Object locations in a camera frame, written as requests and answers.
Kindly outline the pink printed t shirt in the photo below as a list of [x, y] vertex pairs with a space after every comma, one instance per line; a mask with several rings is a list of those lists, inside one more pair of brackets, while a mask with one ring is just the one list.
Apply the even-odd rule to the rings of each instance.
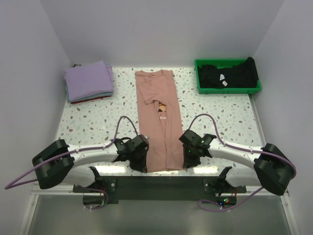
[[148, 172], [182, 170], [182, 123], [173, 72], [141, 70], [135, 79], [139, 130], [149, 137]]

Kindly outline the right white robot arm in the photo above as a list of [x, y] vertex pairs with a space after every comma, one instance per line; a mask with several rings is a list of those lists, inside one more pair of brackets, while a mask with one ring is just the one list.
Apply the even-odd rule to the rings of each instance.
[[219, 158], [246, 166], [245, 170], [227, 168], [218, 180], [223, 192], [241, 186], [262, 186], [268, 192], [282, 196], [291, 179], [296, 175], [294, 164], [274, 144], [251, 147], [231, 144], [218, 135], [203, 137], [186, 130], [179, 140], [183, 144], [184, 166], [190, 168], [200, 164], [201, 157]]

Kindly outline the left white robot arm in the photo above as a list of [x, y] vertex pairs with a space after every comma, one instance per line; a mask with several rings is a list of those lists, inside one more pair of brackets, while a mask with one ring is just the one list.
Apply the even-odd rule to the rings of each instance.
[[131, 169], [145, 173], [148, 149], [149, 140], [142, 134], [85, 146], [56, 140], [37, 154], [32, 163], [40, 189], [70, 184], [96, 192], [101, 188], [101, 180], [93, 164], [129, 161]]

